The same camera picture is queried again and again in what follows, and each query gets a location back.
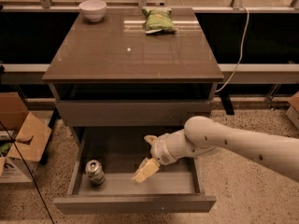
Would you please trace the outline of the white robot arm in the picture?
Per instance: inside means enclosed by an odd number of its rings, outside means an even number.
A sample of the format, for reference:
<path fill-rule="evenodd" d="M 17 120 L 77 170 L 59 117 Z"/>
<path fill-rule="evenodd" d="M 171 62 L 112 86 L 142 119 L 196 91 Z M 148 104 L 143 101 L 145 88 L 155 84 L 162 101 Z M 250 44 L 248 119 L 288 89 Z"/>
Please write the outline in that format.
<path fill-rule="evenodd" d="M 147 135 L 151 157 L 144 159 L 134 174 L 136 183 L 145 181 L 181 158 L 195 158 L 218 148 L 230 150 L 278 174 L 299 181 L 299 140 L 231 128 L 213 119 L 196 116 L 184 128 L 160 136 Z"/>

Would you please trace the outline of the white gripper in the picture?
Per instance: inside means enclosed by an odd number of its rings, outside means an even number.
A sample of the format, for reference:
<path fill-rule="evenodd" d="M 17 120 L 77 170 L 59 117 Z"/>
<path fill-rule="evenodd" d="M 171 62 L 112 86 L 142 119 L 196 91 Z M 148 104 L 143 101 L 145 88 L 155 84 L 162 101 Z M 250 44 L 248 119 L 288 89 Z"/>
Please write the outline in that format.
<path fill-rule="evenodd" d="M 160 164 L 175 163 L 180 158 L 179 133 L 166 133 L 160 136 L 146 135 L 144 140 L 151 145 L 153 158 L 145 158 L 135 171 L 132 180 L 140 184 L 159 171 Z"/>

